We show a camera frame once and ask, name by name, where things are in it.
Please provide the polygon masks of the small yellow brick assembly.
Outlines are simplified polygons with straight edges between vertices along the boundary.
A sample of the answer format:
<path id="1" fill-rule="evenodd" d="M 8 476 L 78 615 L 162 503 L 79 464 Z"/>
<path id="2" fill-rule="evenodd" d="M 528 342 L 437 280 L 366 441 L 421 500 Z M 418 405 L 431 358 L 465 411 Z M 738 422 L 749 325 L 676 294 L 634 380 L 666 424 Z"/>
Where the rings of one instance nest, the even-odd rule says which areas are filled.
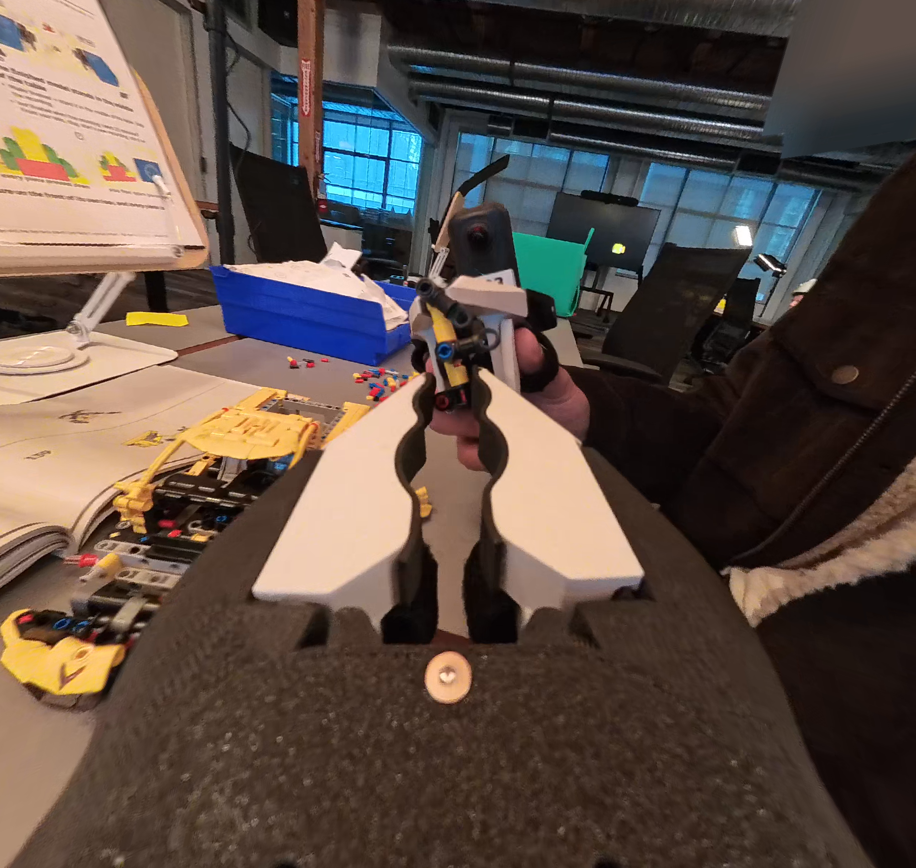
<path id="1" fill-rule="evenodd" d="M 470 404 L 470 364 L 486 345 L 483 323 L 470 308 L 455 301 L 443 285 L 429 277 L 417 282 L 414 300 L 423 301 L 443 327 L 444 343 L 439 352 L 444 359 L 444 370 L 432 370 L 437 383 L 434 404 L 442 412 L 466 408 Z M 409 324 L 413 342 L 413 305 Z"/>

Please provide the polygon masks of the scattered small brick pieces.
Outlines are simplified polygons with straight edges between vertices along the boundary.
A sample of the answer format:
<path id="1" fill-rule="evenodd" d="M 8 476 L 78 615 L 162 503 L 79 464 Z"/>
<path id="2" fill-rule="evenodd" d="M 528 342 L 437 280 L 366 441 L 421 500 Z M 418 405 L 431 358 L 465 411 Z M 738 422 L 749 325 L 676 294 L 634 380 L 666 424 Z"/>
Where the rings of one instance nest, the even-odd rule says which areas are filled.
<path id="1" fill-rule="evenodd" d="M 329 365 L 331 360 L 329 358 L 287 356 L 286 362 L 291 370 L 313 370 L 318 366 Z M 385 367 L 369 367 L 352 372 L 351 378 L 354 385 L 365 387 L 364 399 L 366 402 L 378 404 L 388 399 L 392 393 L 402 389 L 417 374 L 415 371 L 401 372 Z"/>

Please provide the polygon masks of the person's right forearm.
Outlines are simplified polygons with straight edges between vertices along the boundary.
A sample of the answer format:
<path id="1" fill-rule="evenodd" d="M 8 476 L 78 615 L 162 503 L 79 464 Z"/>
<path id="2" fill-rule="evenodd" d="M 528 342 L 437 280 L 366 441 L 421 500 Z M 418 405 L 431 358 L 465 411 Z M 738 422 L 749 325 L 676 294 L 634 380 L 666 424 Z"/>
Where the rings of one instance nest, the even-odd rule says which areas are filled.
<path id="1" fill-rule="evenodd" d="M 687 392 L 633 376 L 568 368 L 588 404 L 581 442 L 662 507 L 686 486 L 747 390 L 754 366 L 754 360 L 735 359 Z"/>

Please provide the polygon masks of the white board stand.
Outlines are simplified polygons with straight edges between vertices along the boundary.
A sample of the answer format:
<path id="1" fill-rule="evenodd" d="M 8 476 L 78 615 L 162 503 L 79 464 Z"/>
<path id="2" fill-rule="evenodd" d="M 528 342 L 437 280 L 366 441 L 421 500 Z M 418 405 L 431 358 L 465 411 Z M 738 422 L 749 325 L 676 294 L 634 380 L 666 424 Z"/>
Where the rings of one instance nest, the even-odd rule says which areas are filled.
<path id="1" fill-rule="evenodd" d="M 109 272 L 63 331 L 2 340 L 1 403 L 25 404 L 168 363 L 177 352 L 96 333 L 134 272 Z"/>

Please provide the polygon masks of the yellow black brick panel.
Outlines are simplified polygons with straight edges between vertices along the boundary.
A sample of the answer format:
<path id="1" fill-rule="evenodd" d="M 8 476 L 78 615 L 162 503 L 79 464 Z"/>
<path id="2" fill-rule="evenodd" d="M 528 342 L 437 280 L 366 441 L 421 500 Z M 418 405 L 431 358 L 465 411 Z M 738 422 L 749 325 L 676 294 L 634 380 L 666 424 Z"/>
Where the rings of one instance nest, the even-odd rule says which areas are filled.
<path id="1" fill-rule="evenodd" d="M 97 617 L 16 610 L 2 623 L 2 666 L 37 701 L 86 711 L 108 691 L 127 651 Z"/>

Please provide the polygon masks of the curved black desk lamp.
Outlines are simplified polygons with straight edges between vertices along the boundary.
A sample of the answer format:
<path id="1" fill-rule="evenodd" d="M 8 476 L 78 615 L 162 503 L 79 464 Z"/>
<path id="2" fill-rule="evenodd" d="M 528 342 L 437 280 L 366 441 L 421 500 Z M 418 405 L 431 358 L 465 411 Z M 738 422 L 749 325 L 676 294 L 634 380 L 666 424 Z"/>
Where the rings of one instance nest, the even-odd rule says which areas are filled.
<path id="1" fill-rule="evenodd" d="M 502 173 L 510 165 L 510 155 L 506 154 L 488 164 L 484 169 L 472 175 L 452 195 L 444 218 L 431 219 L 428 223 L 430 238 L 430 259 L 427 276 L 442 279 L 442 272 L 449 258 L 450 238 L 448 224 L 452 218 L 465 208 L 465 201 L 477 187 L 485 184 L 490 178 Z"/>

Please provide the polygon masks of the green plastic carry case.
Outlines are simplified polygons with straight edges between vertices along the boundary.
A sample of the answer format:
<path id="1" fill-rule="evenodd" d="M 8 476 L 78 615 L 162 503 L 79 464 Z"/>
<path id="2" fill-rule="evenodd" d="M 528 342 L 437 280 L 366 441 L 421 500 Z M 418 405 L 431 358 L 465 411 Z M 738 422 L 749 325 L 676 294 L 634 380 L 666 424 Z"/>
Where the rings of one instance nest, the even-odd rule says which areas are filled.
<path id="1" fill-rule="evenodd" d="M 571 317 L 579 303 L 590 229 L 583 243 L 559 241 L 520 232 L 512 239 L 520 287 L 550 296 L 559 317 Z"/>

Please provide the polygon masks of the grey desk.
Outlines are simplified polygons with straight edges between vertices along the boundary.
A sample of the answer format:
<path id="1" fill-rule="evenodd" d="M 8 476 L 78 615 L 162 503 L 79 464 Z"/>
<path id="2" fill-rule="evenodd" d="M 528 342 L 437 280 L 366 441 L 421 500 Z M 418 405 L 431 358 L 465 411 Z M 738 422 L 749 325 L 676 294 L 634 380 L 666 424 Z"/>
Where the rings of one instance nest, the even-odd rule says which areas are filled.
<path id="1" fill-rule="evenodd" d="M 293 372 L 290 351 L 252 338 L 214 341 L 184 350 L 186 370 L 299 393 L 325 404 L 361 401 L 354 363 L 332 358 Z M 439 565 L 439 624 L 446 637 L 466 636 L 462 601 L 464 561 L 479 533 L 486 479 L 456 459 L 451 438 L 427 437 L 427 463 L 417 483 L 429 490 L 434 511 L 423 531 Z M 23 608 L 66 610 L 75 573 L 51 556 L 34 564 L 1 592 L 2 618 Z M 8 866 L 69 781 L 92 736 L 99 706 L 57 710 L 35 701 L 6 671 L 1 689 L 1 865 Z"/>

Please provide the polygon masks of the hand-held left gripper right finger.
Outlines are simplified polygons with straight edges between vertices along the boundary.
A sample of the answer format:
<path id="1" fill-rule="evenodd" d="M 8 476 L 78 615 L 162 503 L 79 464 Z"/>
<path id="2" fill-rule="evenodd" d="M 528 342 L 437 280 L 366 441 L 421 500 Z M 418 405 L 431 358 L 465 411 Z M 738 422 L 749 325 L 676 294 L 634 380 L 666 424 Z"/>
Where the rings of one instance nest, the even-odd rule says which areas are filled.
<path id="1" fill-rule="evenodd" d="M 580 441 L 490 371 L 472 403 L 490 481 L 464 567 L 471 641 L 514 643 L 538 610 L 638 592 L 643 566 Z"/>

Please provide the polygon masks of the blue plastic bin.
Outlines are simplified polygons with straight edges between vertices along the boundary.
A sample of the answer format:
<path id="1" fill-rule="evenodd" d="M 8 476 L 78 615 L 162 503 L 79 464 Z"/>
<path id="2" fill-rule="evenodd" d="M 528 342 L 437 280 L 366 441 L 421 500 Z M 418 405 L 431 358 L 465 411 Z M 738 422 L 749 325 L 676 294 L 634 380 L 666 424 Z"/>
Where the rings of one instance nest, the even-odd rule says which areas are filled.
<path id="1" fill-rule="evenodd" d="M 409 343 L 408 322 L 386 330 L 377 303 L 248 275 L 241 271 L 245 265 L 251 264 L 211 268 L 230 334 L 369 366 L 382 364 Z M 408 312 L 414 289 L 378 283 Z"/>

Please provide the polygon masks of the dark sherpa-lined jacket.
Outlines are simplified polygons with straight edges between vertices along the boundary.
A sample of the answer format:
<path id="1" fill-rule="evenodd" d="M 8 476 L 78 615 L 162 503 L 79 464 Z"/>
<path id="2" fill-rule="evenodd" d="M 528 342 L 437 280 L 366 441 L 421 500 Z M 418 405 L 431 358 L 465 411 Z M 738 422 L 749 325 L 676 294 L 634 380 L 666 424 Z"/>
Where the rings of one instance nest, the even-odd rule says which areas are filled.
<path id="1" fill-rule="evenodd" d="M 727 373 L 735 391 L 669 520 L 727 572 L 843 817 L 914 866 L 915 168 Z"/>

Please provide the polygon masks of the yellow toy brick car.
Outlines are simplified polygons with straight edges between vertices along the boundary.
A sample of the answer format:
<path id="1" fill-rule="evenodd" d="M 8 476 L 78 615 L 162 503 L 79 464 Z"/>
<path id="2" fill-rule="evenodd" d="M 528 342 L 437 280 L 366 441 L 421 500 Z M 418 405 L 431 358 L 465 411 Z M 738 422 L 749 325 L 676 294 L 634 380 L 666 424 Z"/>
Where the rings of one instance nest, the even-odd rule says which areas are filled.
<path id="1" fill-rule="evenodd" d="M 368 414 L 264 388 L 181 432 L 144 472 L 114 486 L 115 536 L 72 600 L 78 631 L 138 630 L 181 577 L 302 458 Z"/>

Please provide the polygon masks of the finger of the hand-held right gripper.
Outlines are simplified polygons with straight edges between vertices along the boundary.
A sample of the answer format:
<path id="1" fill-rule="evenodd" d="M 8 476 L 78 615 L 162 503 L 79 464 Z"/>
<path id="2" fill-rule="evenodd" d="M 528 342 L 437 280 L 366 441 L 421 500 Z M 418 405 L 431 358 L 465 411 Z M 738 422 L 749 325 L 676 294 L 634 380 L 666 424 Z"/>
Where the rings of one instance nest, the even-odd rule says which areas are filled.
<path id="1" fill-rule="evenodd" d="M 521 373 L 516 348 L 516 328 L 525 324 L 525 318 L 495 310 L 483 312 L 487 334 L 488 355 L 493 374 L 510 388 L 521 387 Z"/>
<path id="2" fill-rule="evenodd" d="M 413 368 L 426 370 L 431 361 L 432 370 L 444 370 L 444 359 L 439 347 L 444 343 L 441 323 L 433 318 L 421 300 L 413 302 Z"/>

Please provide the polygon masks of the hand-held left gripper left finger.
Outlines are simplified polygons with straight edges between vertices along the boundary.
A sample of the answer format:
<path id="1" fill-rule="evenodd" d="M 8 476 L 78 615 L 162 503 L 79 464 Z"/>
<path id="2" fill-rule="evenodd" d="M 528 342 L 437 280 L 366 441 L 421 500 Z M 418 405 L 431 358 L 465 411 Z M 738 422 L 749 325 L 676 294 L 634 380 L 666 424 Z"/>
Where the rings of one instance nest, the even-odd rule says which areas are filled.
<path id="1" fill-rule="evenodd" d="M 436 382 L 418 374 L 327 443 L 253 585 L 255 599 L 361 610 L 388 643 L 429 643 L 438 567 L 411 483 Z"/>

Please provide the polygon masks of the printed instruction sheet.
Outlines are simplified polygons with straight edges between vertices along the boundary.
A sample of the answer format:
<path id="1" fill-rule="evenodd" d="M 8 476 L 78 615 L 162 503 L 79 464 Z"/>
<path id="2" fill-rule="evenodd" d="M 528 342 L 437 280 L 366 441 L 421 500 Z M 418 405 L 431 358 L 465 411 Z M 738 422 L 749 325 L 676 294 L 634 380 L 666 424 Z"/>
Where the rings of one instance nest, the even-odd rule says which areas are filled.
<path id="1" fill-rule="evenodd" d="M 198 247 L 98 0 L 1 0 L 5 246 Z"/>

